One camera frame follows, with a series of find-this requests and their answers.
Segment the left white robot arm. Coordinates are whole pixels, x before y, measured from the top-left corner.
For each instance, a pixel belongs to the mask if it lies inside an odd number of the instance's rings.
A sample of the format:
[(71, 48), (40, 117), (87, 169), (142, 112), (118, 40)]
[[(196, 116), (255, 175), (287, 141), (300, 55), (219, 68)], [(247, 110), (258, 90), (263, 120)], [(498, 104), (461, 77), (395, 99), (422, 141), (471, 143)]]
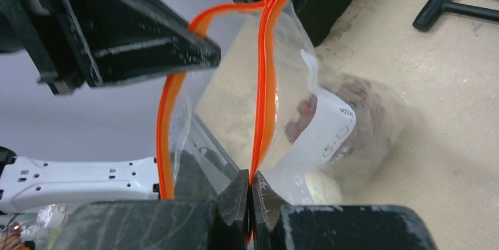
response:
[[(1, 54), (27, 51), (54, 95), (124, 86), (219, 65), (221, 49), (160, 0), (1, 0)], [(1, 148), (1, 212), (157, 199), (154, 157), (50, 162)]]

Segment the clear orange-zip bag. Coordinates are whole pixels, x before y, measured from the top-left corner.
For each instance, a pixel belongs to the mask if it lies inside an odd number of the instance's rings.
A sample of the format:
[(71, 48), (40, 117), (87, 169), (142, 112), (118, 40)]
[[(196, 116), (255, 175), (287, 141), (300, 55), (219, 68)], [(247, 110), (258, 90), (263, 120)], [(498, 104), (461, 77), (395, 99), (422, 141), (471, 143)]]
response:
[(218, 68), (174, 74), (165, 81), (156, 132), (158, 174), (164, 181), (160, 198), (179, 197), (183, 190), (180, 153), (193, 130), (196, 111), (208, 118), (229, 156), (227, 162), (210, 164), (205, 156), (197, 155), (206, 170), (235, 164), (249, 170), (250, 175), (260, 172), (271, 188), (293, 205), (315, 204), (305, 183), (305, 174), (311, 169), (335, 180), (342, 200), (356, 192), (394, 146), (406, 125), (408, 107), (391, 88), (376, 82), (398, 102), (395, 115), (399, 132), (386, 154), (318, 165), (304, 156), (292, 159), (284, 128), (298, 118), (297, 105), (315, 93), (323, 81), (351, 74), (317, 59), (290, 0), (213, 6), (198, 14), (189, 26), (206, 36), (213, 22), (231, 18), (241, 19), (243, 27)]

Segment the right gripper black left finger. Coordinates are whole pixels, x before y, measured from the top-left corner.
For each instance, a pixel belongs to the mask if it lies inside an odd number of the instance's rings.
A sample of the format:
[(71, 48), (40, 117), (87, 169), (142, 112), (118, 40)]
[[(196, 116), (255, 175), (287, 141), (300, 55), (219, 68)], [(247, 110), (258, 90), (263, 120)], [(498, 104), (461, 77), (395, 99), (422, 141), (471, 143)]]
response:
[(78, 208), (54, 249), (246, 249), (248, 178), (207, 201), (96, 202)]

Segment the white radish with leaves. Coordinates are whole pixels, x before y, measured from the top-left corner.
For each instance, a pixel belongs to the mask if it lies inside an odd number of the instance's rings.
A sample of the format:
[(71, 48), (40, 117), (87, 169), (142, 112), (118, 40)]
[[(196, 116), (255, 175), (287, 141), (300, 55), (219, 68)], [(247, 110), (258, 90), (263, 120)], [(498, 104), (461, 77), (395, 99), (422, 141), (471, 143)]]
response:
[(305, 174), (305, 183), (317, 205), (334, 205), (342, 202), (342, 194), (335, 180), (317, 169)]

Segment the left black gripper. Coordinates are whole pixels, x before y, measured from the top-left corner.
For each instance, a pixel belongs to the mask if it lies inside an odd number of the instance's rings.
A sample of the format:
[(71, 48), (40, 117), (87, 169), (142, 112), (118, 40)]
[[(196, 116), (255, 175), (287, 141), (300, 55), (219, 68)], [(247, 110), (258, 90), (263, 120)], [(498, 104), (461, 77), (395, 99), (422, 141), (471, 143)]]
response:
[(56, 52), (62, 68), (39, 81), (57, 95), (87, 84), (123, 86), (212, 69), (221, 48), (161, 0), (1, 0), (28, 52)]

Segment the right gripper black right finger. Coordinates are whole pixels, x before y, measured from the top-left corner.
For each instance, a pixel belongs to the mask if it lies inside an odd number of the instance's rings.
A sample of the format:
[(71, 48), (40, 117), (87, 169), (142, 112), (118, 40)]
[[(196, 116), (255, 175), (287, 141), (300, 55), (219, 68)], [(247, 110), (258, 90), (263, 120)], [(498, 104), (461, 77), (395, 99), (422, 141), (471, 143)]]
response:
[(424, 221), (398, 205), (290, 205), (257, 172), (255, 249), (437, 249)]

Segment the dark red grape bunch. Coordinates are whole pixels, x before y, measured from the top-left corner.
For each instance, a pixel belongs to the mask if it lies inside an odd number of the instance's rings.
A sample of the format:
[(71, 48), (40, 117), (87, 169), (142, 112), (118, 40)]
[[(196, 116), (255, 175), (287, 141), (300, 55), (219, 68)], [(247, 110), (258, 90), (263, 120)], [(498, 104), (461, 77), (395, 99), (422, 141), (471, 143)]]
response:
[(352, 75), (323, 81), (315, 93), (297, 105), (298, 118), (284, 132), (289, 155), (313, 164), (351, 157), (381, 157), (399, 129), (398, 102), (384, 85)]

